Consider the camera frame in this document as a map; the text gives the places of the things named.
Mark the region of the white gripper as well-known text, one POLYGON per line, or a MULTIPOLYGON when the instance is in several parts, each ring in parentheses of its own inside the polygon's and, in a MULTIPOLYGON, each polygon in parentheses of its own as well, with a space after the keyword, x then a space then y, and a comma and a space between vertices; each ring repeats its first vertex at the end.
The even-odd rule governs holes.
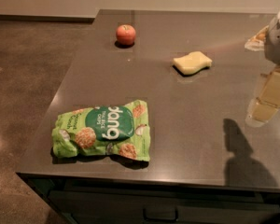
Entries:
MULTIPOLYGON (((280 11, 270 21, 265 38, 265 58, 280 64, 280 11)), ((245 122, 261 127, 280 110, 280 66, 268 75, 261 74, 253 99, 247 109, 245 122)))

